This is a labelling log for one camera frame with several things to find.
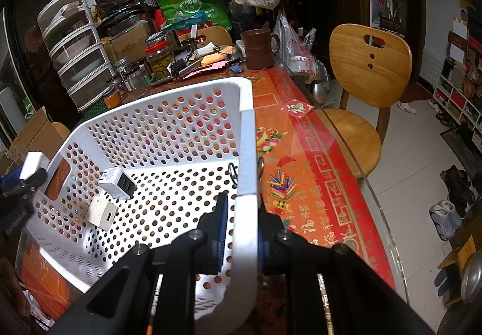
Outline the white charger cube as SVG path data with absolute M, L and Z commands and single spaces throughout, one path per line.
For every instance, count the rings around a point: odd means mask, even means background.
M 95 227 L 108 231 L 114 222 L 117 212 L 118 207 L 112 201 L 105 196 L 96 195 L 89 205 L 86 219 Z

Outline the white black multiport charger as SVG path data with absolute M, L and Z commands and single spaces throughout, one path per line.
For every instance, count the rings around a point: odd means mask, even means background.
M 132 199 L 136 190 L 135 183 L 121 168 L 108 168 L 103 171 L 99 186 L 116 200 Z

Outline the white perforated plastic basket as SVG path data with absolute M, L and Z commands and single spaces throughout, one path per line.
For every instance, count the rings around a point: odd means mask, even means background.
M 230 77 L 167 90 L 78 126 L 48 166 L 68 164 L 58 196 L 33 198 L 27 233 L 64 278 L 85 292 L 135 244 L 171 243 L 228 197 L 224 258 L 195 284 L 198 334 L 229 334 L 248 318 L 257 293 L 257 152 L 252 84 Z M 99 186 L 108 168 L 135 183 L 132 199 Z M 108 231 L 87 221 L 102 195 L 118 212 Z

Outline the white plug charger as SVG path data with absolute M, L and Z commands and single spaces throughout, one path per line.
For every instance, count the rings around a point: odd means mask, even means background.
M 20 171 L 20 180 L 27 180 L 30 176 L 35 174 L 39 169 L 46 169 L 50 163 L 50 159 L 42 152 L 32 151 L 28 152 L 22 169 Z

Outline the cardboard box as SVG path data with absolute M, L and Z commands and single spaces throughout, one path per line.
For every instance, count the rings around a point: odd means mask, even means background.
M 1 175 L 20 166 L 28 152 L 42 152 L 50 160 L 70 135 L 60 122 L 51 122 L 44 107 L 40 108 L 1 157 Z

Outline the grey slippers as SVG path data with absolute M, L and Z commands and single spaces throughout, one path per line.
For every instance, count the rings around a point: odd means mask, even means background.
M 454 204 L 447 200 L 429 208 L 429 216 L 434 223 L 435 230 L 442 241 L 453 238 L 455 232 L 462 225 L 462 218 L 456 211 Z

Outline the red patterned tablecloth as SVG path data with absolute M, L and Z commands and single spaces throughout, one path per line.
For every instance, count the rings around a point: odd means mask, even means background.
M 327 124 L 321 121 L 320 111 L 296 119 L 280 110 L 291 99 L 307 103 L 285 70 L 198 76 L 166 86 L 154 95 L 230 77 L 243 77 L 252 84 L 256 152 L 264 160 L 258 191 L 268 211 L 279 215 L 285 228 L 311 244 L 347 244 L 388 285 L 394 286 L 395 273 L 372 214 Z M 61 162 L 55 173 L 49 174 L 50 183 L 44 188 L 49 198 L 58 196 L 68 168 Z M 26 288 L 53 319 L 58 319 L 83 293 L 47 262 L 28 233 L 16 266 Z

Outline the orange jam jar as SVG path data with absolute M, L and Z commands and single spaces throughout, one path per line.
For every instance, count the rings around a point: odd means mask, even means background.
M 110 90 L 103 98 L 108 109 L 118 107 L 122 103 L 121 95 L 118 90 Z

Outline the red lid pickle jar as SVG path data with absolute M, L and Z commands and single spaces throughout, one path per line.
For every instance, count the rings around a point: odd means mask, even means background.
M 162 40 L 146 46 L 145 53 L 155 81 L 172 76 L 168 68 L 174 62 L 175 57 L 169 42 Z

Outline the red fu paper square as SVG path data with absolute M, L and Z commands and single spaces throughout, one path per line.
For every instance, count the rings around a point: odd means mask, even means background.
M 280 110 L 290 117 L 302 119 L 314 109 L 314 106 L 298 99 L 291 99 Z

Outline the white storage shelf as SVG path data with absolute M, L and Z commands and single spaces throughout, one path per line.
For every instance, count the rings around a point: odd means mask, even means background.
M 467 122 L 472 130 L 471 140 L 481 152 L 481 111 L 456 88 L 449 79 L 439 75 L 433 92 L 433 99 L 457 124 Z

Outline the wooden chair right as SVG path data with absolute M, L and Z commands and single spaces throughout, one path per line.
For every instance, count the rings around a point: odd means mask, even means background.
M 348 172 L 365 179 L 377 167 L 387 135 L 391 107 L 408 85 L 413 56 L 407 42 L 392 33 L 355 23 L 333 29 L 329 62 L 342 94 L 337 108 L 318 115 L 339 146 Z M 377 124 L 347 110 L 349 99 L 374 107 Z

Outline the wooden chair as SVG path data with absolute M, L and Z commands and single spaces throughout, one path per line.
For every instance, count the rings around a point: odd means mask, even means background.
M 392 33 L 355 23 L 333 29 L 329 62 L 342 94 L 337 108 L 318 115 L 339 146 L 348 172 L 365 179 L 377 167 L 387 135 L 391 107 L 408 85 L 413 56 L 407 42 Z M 349 99 L 374 107 L 377 124 L 347 110 Z
M 232 45 L 233 41 L 228 31 L 221 26 L 198 26 L 194 36 L 191 35 L 191 28 L 177 31 L 177 37 L 182 46 L 206 46 L 212 42 L 215 46 Z

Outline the brown ceramic mug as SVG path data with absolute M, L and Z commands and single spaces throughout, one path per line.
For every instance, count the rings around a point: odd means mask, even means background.
M 245 48 L 246 65 L 250 70 L 263 70 L 275 65 L 280 39 L 269 29 L 252 29 L 241 33 Z

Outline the green shopping bag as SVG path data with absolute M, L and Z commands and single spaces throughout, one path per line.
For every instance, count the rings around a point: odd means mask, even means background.
M 212 25 L 232 29 L 225 0 L 158 0 L 158 5 L 166 20 L 203 13 Z

